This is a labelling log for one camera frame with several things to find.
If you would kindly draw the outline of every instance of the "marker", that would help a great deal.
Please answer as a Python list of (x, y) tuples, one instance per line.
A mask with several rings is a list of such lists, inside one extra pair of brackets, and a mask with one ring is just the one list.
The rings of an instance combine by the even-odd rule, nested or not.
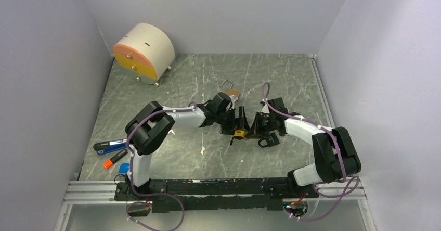
[(116, 162), (118, 162), (121, 158), (123, 158), (128, 153), (127, 149), (123, 149), (118, 152), (115, 156), (110, 158), (107, 162), (103, 164), (104, 168), (108, 169), (112, 167)]

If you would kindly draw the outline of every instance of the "light purple wall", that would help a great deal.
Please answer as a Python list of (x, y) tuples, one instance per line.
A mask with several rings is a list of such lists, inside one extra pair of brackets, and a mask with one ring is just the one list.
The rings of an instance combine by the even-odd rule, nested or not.
[(178, 53), (315, 54), (344, 0), (85, 0), (109, 46), (137, 23)]
[(318, 68), (379, 230), (441, 226), (441, 0), (346, 0)]
[(54, 230), (110, 54), (82, 0), (0, 0), (0, 229)]

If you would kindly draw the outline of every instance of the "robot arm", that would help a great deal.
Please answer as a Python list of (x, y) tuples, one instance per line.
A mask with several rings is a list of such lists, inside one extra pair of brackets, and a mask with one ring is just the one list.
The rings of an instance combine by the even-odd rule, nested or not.
[(161, 146), (168, 132), (179, 127), (204, 127), (222, 121), (223, 113), (231, 103), (231, 98), (225, 93), (218, 93), (212, 100), (196, 107), (169, 108), (162, 107), (157, 101), (152, 101), (141, 110), (126, 126), (129, 134), (148, 115), (169, 110), (153, 117), (143, 124), (133, 135), (131, 147), (136, 150), (133, 158), (133, 184), (140, 193), (147, 193), (150, 182), (150, 162), (152, 154)]
[(323, 129), (330, 131), (337, 139), (346, 174), (353, 175), (361, 171), (360, 160), (351, 137), (345, 128), (337, 127), (333, 129), (321, 126), (319, 129), (306, 121), (301, 121), (303, 116), (300, 114), (296, 112), (288, 113), (282, 98), (268, 100), (268, 103), (278, 111), (296, 116), (300, 120), (284, 117), (264, 106), (262, 112), (256, 113), (249, 137), (267, 136), (265, 141), (270, 147), (279, 142), (274, 132), (270, 135), (268, 133), (278, 131), (280, 136), (285, 136), (285, 134), (296, 136), (312, 145), (315, 163), (288, 172), (288, 178), (296, 187), (319, 182), (331, 183), (343, 177), (333, 142)]

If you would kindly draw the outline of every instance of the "marble floor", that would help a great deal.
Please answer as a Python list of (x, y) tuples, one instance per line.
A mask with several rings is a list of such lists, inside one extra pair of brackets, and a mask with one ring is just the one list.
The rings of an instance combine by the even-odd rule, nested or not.
[[(213, 98), (225, 79), (234, 81), (234, 89), (244, 105), (249, 124), (260, 111), (261, 85), (271, 84), (269, 99), (282, 97), (290, 112), (295, 111), (322, 125), (329, 126), (323, 108), (318, 81), (306, 55), (278, 54), (199, 54), (178, 55), (172, 70), (161, 77), (161, 85), (138, 83), (113, 63), (98, 117), (84, 159), (80, 180), (111, 180), (125, 156), (112, 168), (102, 164), (115, 153), (98, 156), (92, 145), (105, 140), (126, 138), (126, 124), (148, 102), (156, 100), (167, 107), (187, 106), (190, 101)], [(293, 136), (279, 137), (280, 145), (260, 148), (257, 139), (235, 141), (221, 135), (217, 124), (197, 129), (175, 129), (154, 153), (151, 177), (250, 178), (286, 176), (287, 172), (314, 162), (312, 147)]]

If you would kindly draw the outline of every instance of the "brass padlock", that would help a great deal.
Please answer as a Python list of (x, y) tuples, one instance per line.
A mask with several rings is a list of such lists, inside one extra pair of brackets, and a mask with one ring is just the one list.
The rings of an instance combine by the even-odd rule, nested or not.
[(228, 89), (225, 92), (225, 94), (230, 96), (231, 100), (233, 100), (233, 102), (235, 102), (235, 101), (239, 100), (240, 92), (238, 90), (233, 89), (233, 85), (234, 85), (233, 81), (231, 81), (230, 79), (227, 79), (227, 80), (223, 81), (220, 86), (222, 87), (225, 84), (225, 82), (227, 82), (227, 81), (231, 82), (231, 86), (230, 86), (230, 89)]

